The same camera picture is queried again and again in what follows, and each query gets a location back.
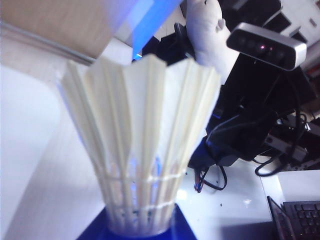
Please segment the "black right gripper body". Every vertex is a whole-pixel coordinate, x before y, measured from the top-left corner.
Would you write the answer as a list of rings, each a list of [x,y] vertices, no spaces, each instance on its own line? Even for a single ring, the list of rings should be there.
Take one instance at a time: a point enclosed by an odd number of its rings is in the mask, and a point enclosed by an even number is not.
[[[315,99],[301,67],[281,70],[239,55],[207,126],[207,148],[215,161],[250,161],[276,121]]]

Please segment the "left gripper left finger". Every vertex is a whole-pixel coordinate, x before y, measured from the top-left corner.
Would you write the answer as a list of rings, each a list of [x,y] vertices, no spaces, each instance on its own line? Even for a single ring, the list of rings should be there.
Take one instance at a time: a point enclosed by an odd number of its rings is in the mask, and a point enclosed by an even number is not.
[[[87,228],[76,238],[77,240],[111,240],[113,234],[107,228],[107,212],[103,208]]]

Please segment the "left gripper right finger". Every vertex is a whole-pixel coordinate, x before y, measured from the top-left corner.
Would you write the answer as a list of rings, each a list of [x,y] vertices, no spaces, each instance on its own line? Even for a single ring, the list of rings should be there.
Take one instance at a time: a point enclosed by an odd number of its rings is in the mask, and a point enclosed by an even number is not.
[[[165,240],[197,239],[177,203],[174,204],[169,229],[164,233],[164,235]]]

